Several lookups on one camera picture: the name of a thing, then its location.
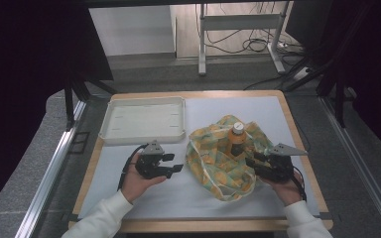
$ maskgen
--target white sweatshirt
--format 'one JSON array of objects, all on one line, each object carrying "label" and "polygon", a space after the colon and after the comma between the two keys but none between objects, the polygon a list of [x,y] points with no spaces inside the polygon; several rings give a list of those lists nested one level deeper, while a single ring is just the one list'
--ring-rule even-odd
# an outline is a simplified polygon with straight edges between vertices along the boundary
[{"label": "white sweatshirt", "polygon": [[[72,226],[63,238],[111,238],[120,229],[123,216],[132,209],[118,191],[112,197],[101,200],[82,220]],[[284,208],[289,220],[287,233],[290,238],[332,237],[320,219],[313,217],[304,201],[299,201]]]}]

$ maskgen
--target bottle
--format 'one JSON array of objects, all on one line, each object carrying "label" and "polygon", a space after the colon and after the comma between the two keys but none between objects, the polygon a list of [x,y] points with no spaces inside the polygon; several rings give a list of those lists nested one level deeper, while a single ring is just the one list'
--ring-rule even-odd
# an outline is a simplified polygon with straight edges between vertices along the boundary
[{"label": "bottle", "polygon": [[228,144],[225,154],[229,158],[238,157],[244,152],[244,142],[246,141],[246,133],[244,125],[241,122],[234,123],[233,127],[228,131]]}]

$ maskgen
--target patterned cloth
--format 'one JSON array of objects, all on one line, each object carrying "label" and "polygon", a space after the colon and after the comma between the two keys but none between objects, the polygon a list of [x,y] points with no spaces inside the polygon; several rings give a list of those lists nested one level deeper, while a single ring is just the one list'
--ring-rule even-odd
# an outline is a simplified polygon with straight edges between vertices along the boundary
[{"label": "patterned cloth", "polygon": [[226,156],[227,134],[236,122],[241,121],[227,115],[216,124],[195,130],[187,147],[187,163],[193,175],[215,198],[223,201],[238,200],[253,191],[256,176],[246,166],[245,158],[253,158],[253,150],[263,152],[273,147],[255,122],[242,122],[247,135],[245,151],[234,158]]}]

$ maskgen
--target white tray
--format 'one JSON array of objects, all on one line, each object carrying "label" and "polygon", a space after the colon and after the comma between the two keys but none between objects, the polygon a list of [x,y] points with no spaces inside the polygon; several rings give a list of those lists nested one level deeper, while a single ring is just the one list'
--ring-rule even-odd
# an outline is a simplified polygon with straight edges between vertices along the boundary
[{"label": "white tray", "polygon": [[108,103],[99,133],[109,145],[175,143],[185,137],[182,97],[118,99]]}]

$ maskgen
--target white bottle cap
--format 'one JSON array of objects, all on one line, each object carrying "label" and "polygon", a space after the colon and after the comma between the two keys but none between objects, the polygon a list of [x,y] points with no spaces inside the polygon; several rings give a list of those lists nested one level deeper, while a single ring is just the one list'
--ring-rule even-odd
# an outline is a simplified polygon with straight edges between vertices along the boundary
[{"label": "white bottle cap", "polygon": [[238,134],[238,135],[242,134],[243,133],[243,129],[244,129],[243,123],[241,123],[241,122],[234,123],[233,132],[235,134]]}]

